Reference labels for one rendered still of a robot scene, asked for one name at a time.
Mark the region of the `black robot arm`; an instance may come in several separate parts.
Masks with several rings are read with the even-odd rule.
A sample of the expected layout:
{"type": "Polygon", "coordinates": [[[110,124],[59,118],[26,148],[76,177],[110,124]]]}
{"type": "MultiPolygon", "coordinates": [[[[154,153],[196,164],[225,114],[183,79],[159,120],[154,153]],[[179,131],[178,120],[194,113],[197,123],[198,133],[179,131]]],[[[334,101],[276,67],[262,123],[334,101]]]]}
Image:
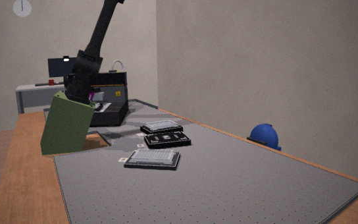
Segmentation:
{"type": "Polygon", "coordinates": [[[88,80],[96,80],[99,73],[103,61],[100,57],[101,44],[117,3],[123,4],[124,0],[105,0],[89,44],[85,51],[79,49],[72,69],[72,73],[76,75],[73,79],[64,80],[67,99],[90,104],[88,97],[91,82],[88,80]]]}

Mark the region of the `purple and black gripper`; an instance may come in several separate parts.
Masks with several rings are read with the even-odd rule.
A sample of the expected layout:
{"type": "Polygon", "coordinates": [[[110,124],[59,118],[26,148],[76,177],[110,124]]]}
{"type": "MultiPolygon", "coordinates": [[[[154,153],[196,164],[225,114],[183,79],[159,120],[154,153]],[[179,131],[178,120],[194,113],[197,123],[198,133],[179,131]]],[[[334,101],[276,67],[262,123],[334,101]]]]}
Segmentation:
{"type": "MultiPolygon", "coordinates": [[[[90,95],[91,95],[90,100],[92,100],[92,99],[93,99],[93,96],[94,96],[94,93],[95,93],[95,90],[94,90],[94,88],[93,88],[93,87],[91,87],[91,85],[90,85],[90,87],[89,87],[89,91],[90,91],[90,93],[89,93],[89,97],[90,97],[90,95]]],[[[89,99],[89,97],[88,97],[88,99],[89,99]]]]}

